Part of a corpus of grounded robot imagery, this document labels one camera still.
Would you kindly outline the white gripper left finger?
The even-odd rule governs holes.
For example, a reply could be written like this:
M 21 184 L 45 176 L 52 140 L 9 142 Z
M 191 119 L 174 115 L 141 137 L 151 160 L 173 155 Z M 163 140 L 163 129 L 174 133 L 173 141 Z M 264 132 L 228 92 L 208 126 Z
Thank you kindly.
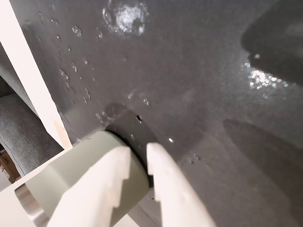
M 120 205 L 123 181 L 130 176 L 131 150 L 119 146 L 106 153 L 67 190 L 49 227 L 109 227 Z

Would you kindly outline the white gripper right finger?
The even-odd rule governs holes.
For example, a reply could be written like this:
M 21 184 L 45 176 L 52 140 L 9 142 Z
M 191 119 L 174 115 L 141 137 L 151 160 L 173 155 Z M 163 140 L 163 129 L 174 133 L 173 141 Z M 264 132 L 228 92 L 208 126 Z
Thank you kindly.
M 214 227 L 207 208 L 167 150 L 159 143 L 146 146 L 148 174 L 160 203 L 163 227 Z

